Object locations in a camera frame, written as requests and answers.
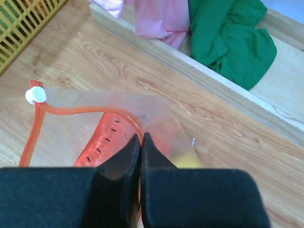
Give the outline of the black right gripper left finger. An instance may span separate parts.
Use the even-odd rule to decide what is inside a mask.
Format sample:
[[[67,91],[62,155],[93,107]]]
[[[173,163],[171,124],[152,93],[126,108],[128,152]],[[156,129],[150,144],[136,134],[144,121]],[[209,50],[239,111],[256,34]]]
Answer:
[[[137,136],[96,168],[2,168],[3,228],[134,228],[138,223]]]

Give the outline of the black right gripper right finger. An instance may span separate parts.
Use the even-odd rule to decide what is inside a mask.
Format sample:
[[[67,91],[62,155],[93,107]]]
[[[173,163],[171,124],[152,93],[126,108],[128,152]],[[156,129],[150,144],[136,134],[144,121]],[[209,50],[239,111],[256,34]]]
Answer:
[[[268,228],[254,179],[238,169],[179,169],[144,135],[142,222],[146,228]]]

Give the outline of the clear zip top bag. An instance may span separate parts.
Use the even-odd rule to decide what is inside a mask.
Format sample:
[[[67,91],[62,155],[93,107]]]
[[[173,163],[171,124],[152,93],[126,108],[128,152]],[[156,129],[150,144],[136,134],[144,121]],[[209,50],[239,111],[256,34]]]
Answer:
[[[177,168],[202,167],[180,122],[157,97],[55,89],[37,80],[30,81],[25,97],[34,106],[34,122],[21,154],[20,167],[73,167],[103,113],[121,115],[143,133],[143,141],[149,133],[158,150]],[[136,228],[142,226],[140,181],[141,174]]]

